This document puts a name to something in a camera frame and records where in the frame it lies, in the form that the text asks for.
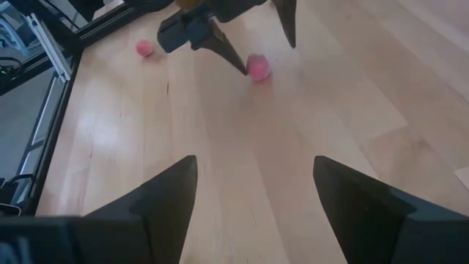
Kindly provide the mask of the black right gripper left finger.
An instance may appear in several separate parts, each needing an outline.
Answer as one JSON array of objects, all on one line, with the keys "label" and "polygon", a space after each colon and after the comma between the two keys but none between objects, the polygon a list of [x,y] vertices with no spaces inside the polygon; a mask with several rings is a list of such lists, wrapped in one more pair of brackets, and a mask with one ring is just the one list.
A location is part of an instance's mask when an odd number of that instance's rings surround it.
[{"label": "black right gripper left finger", "polygon": [[0,264],[178,264],[197,182],[188,155],[85,216],[0,218]]}]

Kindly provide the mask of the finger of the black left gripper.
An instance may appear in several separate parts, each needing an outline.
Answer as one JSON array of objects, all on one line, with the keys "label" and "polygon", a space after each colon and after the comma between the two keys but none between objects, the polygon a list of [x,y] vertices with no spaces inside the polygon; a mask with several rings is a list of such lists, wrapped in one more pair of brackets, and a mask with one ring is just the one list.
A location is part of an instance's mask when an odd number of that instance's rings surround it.
[{"label": "finger of the black left gripper", "polygon": [[296,47],[296,0],[273,0],[286,38]]},{"label": "finger of the black left gripper", "polygon": [[211,18],[177,12],[161,23],[157,40],[168,54],[186,43],[190,43],[194,51],[201,48],[210,50],[224,58],[243,75],[248,75],[245,63],[227,36]]}]

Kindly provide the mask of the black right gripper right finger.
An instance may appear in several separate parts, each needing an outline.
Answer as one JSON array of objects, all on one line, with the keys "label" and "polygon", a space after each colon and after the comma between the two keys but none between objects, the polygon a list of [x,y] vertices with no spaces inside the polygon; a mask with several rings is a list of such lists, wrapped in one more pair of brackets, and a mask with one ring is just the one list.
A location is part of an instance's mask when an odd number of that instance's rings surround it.
[{"label": "black right gripper right finger", "polygon": [[469,216],[323,155],[313,178],[348,264],[469,264]]}]

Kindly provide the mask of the pink toy fruit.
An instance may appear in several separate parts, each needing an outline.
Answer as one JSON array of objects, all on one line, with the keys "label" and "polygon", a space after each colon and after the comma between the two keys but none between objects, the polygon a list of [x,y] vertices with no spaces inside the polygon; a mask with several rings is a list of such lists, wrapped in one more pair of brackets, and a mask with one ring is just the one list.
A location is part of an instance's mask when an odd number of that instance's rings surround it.
[{"label": "pink toy fruit", "polygon": [[151,56],[154,53],[155,44],[149,40],[139,40],[136,43],[136,52],[142,57]]},{"label": "pink toy fruit", "polygon": [[248,75],[252,81],[264,81],[271,74],[270,64],[263,54],[250,54],[246,62]]}]

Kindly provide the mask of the black aluminium table frame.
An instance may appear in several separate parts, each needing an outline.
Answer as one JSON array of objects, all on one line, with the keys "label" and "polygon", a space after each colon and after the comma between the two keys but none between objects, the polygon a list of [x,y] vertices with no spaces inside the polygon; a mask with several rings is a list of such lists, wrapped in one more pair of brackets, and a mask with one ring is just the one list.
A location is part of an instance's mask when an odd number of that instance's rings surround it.
[{"label": "black aluminium table frame", "polygon": [[36,169],[31,174],[17,175],[11,180],[0,181],[0,203],[18,206],[21,209],[19,216],[33,216],[39,205],[84,49],[141,16],[166,8],[174,0],[123,0],[118,7],[96,18],[77,32],[58,26],[58,18],[47,11],[45,5],[39,0],[12,0],[12,2],[13,6],[19,7],[21,11],[38,14],[48,26],[53,28],[59,42],[72,41],[64,48],[64,56],[73,58],[71,79],[65,82],[64,90],[48,126],[46,138],[37,144],[43,151],[39,156]]}]

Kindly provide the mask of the silver aluminium bracket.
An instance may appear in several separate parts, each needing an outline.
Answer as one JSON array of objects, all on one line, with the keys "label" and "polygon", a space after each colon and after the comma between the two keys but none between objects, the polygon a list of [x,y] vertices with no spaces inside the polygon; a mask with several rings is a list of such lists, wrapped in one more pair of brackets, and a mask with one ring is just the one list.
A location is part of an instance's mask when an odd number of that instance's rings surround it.
[{"label": "silver aluminium bracket", "polygon": [[68,82],[71,79],[72,71],[62,50],[59,48],[47,26],[34,13],[26,15],[25,19],[30,29],[40,41],[44,51],[47,53],[61,81],[63,83]]}]

